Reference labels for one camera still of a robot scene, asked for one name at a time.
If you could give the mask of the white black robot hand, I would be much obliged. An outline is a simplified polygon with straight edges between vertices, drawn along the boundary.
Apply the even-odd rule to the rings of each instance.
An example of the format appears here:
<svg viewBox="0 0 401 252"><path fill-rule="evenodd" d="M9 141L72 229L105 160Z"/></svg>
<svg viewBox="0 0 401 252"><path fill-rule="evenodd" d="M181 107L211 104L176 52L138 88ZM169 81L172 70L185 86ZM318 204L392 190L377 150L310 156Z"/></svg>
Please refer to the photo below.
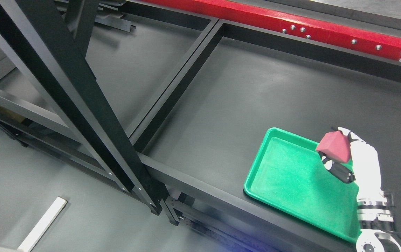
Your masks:
<svg viewBox="0 0 401 252"><path fill-rule="evenodd" d="M351 159L346 164L331 160L323 153L318 153L324 168L343 183L355 182L359 190L358 199L387 199L381 190L381 168L378 152L354 131L344 127L337 127L334 131L341 131L350 142Z"/></svg>

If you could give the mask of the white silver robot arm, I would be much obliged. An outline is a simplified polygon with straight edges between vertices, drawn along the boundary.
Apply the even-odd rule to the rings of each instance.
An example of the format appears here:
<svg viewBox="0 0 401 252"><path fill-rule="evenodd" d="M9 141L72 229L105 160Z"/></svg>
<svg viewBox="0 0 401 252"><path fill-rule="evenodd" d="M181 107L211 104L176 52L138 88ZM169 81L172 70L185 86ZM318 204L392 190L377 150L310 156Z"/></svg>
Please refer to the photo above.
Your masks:
<svg viewBox="0 0 401 252"><path fill-rule="evenodd" d="M357 217L361 231L357 252L401 252L393 237L394 218L388 199L358 199Z"/></svg>

